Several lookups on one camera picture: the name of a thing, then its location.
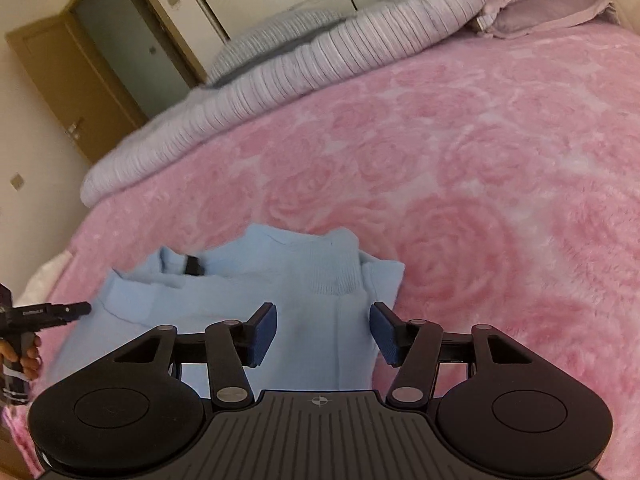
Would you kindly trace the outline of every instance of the blue garment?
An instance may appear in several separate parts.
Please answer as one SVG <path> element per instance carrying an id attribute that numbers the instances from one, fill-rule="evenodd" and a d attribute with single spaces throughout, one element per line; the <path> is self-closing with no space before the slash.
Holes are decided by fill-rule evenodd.
<path id="1" fill-rule="evenodd" d="M 374 301 L 392 306 L 404 265 L 358 250 L 347 229 L 325 236 L 251 225 L 244 236 L 198 254 L 205 276 L 183 275 L 186 257 L 162 248 L 126 274 L 111 271 L 46 375 L 53 384 L 161 324 L 202 332 L 245 321 L 276 304 L 278 331 L 260 367 L 246 368 L 261 390 L 370 388 L 378 349 L 369 333 Z M 209 397 L 206 365 L 185 365 L 182 380 Z"/>

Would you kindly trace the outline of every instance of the door handle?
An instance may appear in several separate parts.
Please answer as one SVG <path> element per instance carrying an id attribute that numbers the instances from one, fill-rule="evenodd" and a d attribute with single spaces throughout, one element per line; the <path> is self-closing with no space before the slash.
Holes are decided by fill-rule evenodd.
<path id="1" fill-rule="evenodd" d="M 80 132 L 78 131 L 78 129 L 80 128 L 80 125 L 82 124 L 83 121 L 84 121 L 84 118 L 80 117 L 75 123 L 71 124 L 65 130 L 66 134 L 69 136 L 69 138 L 71 140 L 79 140 L 80 139 Z"/>

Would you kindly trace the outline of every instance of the black handheld device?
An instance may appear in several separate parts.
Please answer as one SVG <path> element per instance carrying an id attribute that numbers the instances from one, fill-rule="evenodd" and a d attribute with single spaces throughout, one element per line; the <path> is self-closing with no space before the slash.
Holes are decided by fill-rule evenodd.
<path id="1" fill-rule="evenodd" d="M 446 333 L 383 303 L 369 314 L 386 361 L 375 391 L 264 391 L 276 307 L 201 334 L 159 326 L 44 391 L 29 415 L 43 480 L 602 480 L 612 418 L 583 384 L 490 325 Z M 441 398 L 440 363 L 468 379 Z M 210 399 L 180 380 L 206 364 Z"/>
<path id="2" fill-rule="evenodd" d="M 7 341 L 18 358 L 33 346 L 35 334 L 45 328 L 62 326 L 91 312 L 89 303 L 50 304 L 43 303 L 14 308 L 11 291 L 0 284 L 0 338 Z M 4 386 L 2 392 L 7 404 L 29 402 L 29 380 L 24 375 L 18 359 L 12 363 L 2 362 Z"/>

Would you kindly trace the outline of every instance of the bed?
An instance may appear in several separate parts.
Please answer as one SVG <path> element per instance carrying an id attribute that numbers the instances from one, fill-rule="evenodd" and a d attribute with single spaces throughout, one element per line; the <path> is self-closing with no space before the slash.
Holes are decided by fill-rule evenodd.
<path id="1" fill-rule="evenodd" d="M 615 428 L 599 471 L 637 479 L 639 178 L 639 36 L 604 22 L 513 41 L 462 32 L 102 200 L 50 300 L 87 300 L 108 269 L 163 244 L 193 253 L 251 222 L 344 226 L 406 264 L 401 317 L 453 332 L 490 322 L 602 396 Z M 45 367 L 68 330 L 43 334 Z M 374 387 L 392 374 L 379 362 Z M 26 410 L 8 423 L 38 474 Z"/>

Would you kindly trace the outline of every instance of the stacked pillow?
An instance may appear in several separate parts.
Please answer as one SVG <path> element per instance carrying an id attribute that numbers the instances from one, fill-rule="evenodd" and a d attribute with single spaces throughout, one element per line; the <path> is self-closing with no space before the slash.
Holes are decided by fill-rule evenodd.
<path id="1" fill-rule="evenodd" d="M 471 25 L 497 38 L 588 22 L 610 6 L 610 0 L 488 0 Z"/>

